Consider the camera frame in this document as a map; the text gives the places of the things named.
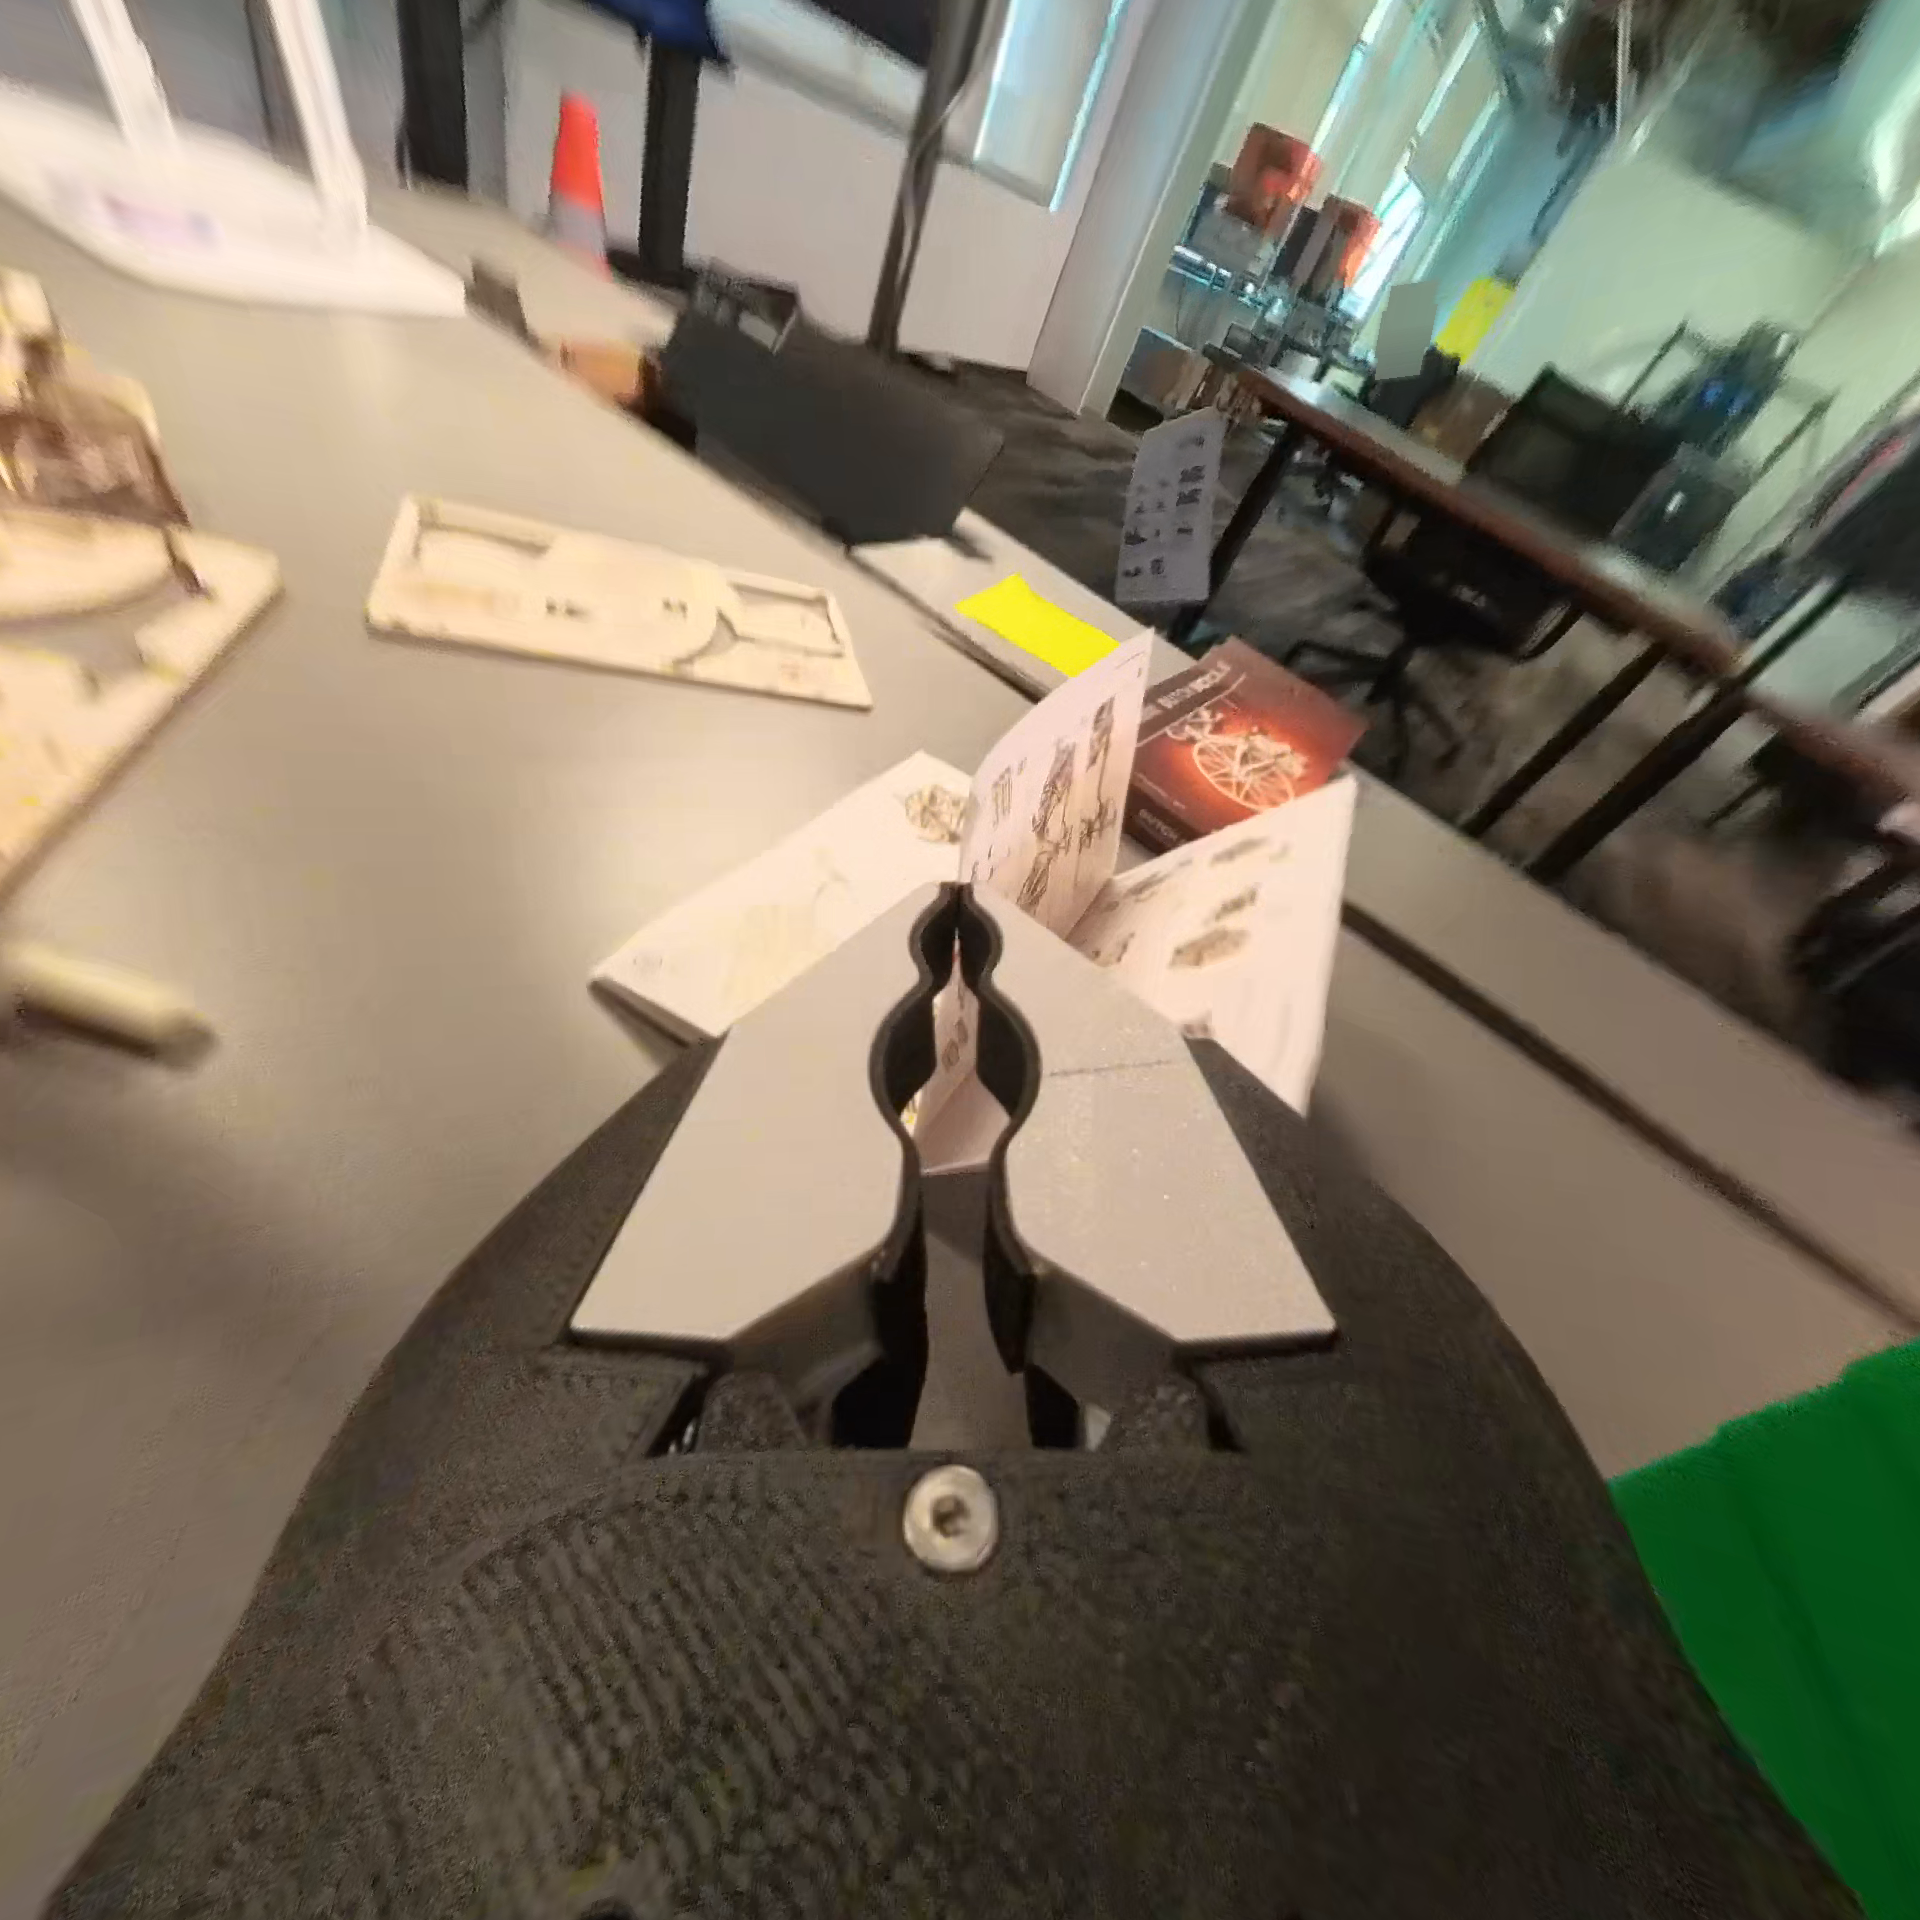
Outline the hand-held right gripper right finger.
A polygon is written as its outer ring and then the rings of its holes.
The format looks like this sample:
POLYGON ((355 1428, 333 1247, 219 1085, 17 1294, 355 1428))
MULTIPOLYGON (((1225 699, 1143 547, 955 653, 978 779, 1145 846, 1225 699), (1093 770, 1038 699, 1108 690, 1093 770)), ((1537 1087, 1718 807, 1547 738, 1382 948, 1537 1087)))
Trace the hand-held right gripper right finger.
POLYGON ((975 1079, 1003 1111, 980 1275, 1002 1363, 1121 1404, 1337 1321, 1187 1036, 1009 902, 961 892, 975 1079))

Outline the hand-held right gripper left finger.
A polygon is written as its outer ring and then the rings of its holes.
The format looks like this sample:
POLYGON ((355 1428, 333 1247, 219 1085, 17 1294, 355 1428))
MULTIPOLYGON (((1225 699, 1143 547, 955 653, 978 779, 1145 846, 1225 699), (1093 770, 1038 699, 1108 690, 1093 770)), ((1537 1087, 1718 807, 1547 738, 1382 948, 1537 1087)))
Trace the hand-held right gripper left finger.
POLYGON ((962 890, 925 884, 710 1049, 575 1303, 574 1338, 721 1364, 876 1364, 921 1217, 902 1111, 962 890))

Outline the dark red model kit box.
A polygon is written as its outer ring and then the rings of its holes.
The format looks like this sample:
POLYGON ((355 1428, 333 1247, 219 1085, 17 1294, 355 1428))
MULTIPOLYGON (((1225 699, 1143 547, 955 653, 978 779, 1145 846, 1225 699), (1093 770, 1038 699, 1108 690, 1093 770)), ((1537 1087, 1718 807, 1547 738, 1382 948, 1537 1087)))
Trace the dark red model kit box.
POLYGON ((1364 718, 1229 638, 1143 702, 1123 828, 1169 852, 1342 774, 1364 718))

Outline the wooden parts sheet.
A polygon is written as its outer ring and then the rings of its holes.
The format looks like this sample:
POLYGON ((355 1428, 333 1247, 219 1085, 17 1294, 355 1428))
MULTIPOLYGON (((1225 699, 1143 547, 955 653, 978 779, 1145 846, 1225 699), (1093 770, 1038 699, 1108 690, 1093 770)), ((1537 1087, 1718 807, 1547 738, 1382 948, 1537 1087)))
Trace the wooden parts sheet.
POLYGON ((365 618, 391 641, 873 709, 823 588, 437 497, 399 502, 365 618))
POLYGON ((263 548, 4 507, 3 890, 9 895, 282 594, 263 548))

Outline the partly built wooden model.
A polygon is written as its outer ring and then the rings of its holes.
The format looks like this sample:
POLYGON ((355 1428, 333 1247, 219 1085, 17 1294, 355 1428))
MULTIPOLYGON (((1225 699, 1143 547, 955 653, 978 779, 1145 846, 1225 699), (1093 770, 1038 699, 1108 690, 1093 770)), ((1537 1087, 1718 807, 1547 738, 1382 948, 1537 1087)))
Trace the partly built wooden model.
POLYGON ((189 517, 151 397, 76 347, 42 281, 17 267, 3 269, 3 499, 13 522, 147 525, 177 585, 206 590, 181 547, 189 517))

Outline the white instruction booklet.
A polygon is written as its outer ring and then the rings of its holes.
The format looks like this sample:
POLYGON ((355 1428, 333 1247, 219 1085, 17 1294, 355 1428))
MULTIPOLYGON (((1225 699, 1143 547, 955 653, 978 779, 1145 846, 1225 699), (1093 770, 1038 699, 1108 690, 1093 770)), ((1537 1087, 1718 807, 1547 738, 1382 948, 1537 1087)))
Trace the white instruction booklet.
POLYGON ((1057 686, 961 774, 917 754, 669 908, 591 977, 678 1039, 716 1039, 925 884, 1017 906, 1297 1114, 1323 1055, 1358 783, 1169 852, 1123 828, 1153 643, 1057 686))

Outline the yellow paper sheet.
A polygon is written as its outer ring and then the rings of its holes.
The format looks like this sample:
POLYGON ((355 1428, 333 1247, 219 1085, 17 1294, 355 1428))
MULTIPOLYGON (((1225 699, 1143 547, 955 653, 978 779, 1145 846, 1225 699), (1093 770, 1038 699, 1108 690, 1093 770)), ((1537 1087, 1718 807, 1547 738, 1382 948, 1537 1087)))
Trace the yellow paper sheet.
POLYGON ((1121 646, 1113 636, 1050 602, 1020 573, 972 591, 953 611, 1066 678, 1084 674, 1121 646))

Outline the black mesh office chair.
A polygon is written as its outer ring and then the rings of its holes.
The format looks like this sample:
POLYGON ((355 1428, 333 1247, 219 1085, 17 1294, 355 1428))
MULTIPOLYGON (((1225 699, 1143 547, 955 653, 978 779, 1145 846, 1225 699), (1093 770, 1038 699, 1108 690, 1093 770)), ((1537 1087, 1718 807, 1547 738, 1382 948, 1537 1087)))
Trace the black mesh office chair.
POLYGON ((1356 686, 1387 731, 1382 773, 1406 774, 1418 722, 1426 722, 1445 765, 1461 754, 1459 725, 1414 678, 1426 655, 1489 655, 1522 666, 1547 653, 1580 622, 1580 611, 1537 566, 1449 519, 1387 509, 1359 551, 1359 573, 1399 622, 1381 655, 1323 638, 1297 641, 1286 670, 1322 666, 1332 683, 1356 686))

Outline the white printed sheet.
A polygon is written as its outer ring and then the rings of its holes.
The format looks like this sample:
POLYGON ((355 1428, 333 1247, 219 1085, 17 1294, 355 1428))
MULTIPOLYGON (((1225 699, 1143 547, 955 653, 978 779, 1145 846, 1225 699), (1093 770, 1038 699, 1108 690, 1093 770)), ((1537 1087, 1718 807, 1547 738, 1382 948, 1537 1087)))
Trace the white printed sheet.
POLYGON ((1121 514, 1117 609, 1188 609, 1209 594, 1228 426, 1202 407, 1140 434, 1121 514))

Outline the black padded chair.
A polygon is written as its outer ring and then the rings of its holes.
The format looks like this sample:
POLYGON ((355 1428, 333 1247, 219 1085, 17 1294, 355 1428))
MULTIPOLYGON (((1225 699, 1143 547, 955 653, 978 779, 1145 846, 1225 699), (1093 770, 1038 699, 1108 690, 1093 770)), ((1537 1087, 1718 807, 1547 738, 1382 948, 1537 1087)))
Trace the black padded chair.
POLYGON ((842 547, 949 537, 1003 450, 995 423, 921 374, 802 319, 763 343, 691 307, 658 367, 665 411, 705 463, 842 547))

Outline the dark wooden desk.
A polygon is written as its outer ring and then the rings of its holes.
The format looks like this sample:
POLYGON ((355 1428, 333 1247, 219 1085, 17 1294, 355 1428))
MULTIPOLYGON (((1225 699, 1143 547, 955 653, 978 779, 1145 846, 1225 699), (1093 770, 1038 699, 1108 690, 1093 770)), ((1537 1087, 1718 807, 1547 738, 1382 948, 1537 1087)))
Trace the dark wooden desk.
POLYGON ((1540 573, 1555 598, 1578 618, 1638 644, 1627 666, 1549 731, 1478 804, 1461 826, 1468 837, 1489 835, 1615 716, 1660 666, 1678 662, 1701 678, 1699 705, 1525 866, 1531 879, 1555 886, 1571 876, 1742 722, 1765 725, 1803 762, 1845 781, 1863 804, 1874 837, 1892 846, 1916 846, 1916 750, 1900 750, 1867 726, 1842 725, 1767 694, 1762 676, 1786 655, 1786 634, 1775 646, 1745 653, 1735 630, 1699 597, 1665 583, 1606 541, 1558 532, 1543 514, 1522 507, 1497 486, 1468 477, 1461 463, 1374 415, 1327 382, 1268 374, 1222 347, 1209 345, 1202 354, 1207 370, 1196 397, 1211 399, 1218 391, 1236 386, 1259 419, 1278 421, 1279 433, 1213 541, 1205 594, 1169 627, 1172 644, 1187 646, 1199 630, 1243 547, 1278 499, 1300 446, 1317 446, 1337 466, 1382 491, 1395 507, 1436 517, 1451 531, 1495 547, 1540 573))

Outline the green plastic bin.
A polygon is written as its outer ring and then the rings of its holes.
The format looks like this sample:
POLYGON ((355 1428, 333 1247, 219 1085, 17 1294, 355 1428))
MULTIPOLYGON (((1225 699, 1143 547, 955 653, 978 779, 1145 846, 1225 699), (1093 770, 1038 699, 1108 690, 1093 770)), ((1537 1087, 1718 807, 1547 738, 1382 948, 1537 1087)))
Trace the green plastic bin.
POLYGON ((1918 1916, 1918 1343, 1613 1477, 1697 1675, 1865 1916, 1918 1916))

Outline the orange traffic cone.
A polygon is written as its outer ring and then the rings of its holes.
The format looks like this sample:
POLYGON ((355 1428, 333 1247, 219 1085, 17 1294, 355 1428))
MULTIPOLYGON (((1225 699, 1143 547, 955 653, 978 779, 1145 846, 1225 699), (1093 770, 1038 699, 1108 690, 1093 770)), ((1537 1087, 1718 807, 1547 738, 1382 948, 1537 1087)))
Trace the orange traffic cone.
POLYGON ((599 138, 591 103, 581 91, 565 89, 548 162, 545 238, 590 274, 611 278, 599 138))

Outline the black pole stand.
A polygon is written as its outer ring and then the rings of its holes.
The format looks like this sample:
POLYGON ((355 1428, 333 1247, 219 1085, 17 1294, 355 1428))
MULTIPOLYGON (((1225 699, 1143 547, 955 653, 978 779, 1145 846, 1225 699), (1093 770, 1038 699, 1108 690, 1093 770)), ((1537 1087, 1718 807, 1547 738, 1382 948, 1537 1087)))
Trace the black pole stand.
POLYGON ((989 2, 941 2, 934 13, 925 78, 902 151, 893 217, 871 302, 866 347, 881 357, 898 351, 906 299, 943 158, 943 135, 980 68, 989 17, 989 2))

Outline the white frame board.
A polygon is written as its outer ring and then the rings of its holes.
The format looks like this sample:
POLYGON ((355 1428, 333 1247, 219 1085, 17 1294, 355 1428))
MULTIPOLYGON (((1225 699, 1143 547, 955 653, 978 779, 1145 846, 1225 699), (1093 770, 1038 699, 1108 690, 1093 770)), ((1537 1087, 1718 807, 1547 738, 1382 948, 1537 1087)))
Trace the white frame board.
POLYGON ((167 292, 452 319, 381 230, 322 5, 3 5, 4 199, 167 292))

